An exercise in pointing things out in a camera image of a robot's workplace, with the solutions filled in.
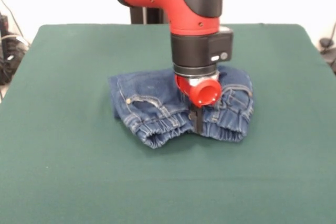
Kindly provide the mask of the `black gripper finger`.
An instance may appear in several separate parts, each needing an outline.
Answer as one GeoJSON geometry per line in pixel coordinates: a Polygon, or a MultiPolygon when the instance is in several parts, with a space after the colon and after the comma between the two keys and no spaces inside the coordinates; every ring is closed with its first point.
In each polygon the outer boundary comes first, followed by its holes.
{"type": "Polygon", "coordinates": [[[203,132],[203,109],[197,107],[194,104],[191,104],[189,117],[193,123],[194,132],[197,134],[202,134],[203,132]]]}

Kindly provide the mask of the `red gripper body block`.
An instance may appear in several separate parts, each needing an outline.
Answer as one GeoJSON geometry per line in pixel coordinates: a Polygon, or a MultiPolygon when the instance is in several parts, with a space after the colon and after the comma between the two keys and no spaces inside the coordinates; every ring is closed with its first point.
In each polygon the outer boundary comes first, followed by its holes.
{"type": "Polygon", "coordinates": [[[198,108],[215,104],[221,96],[222,87],[219,73],[199,78],[187,78],[175,75],[175,82],[180,91],[198,108]]]}

